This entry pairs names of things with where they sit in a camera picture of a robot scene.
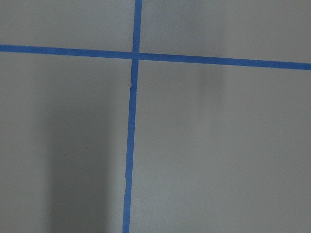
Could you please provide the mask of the brown paper table cover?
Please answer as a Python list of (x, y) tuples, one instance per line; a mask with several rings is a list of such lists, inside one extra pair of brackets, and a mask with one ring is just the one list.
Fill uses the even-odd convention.
[(308, 233), (308, 0), (3, 0), (3, 233)]

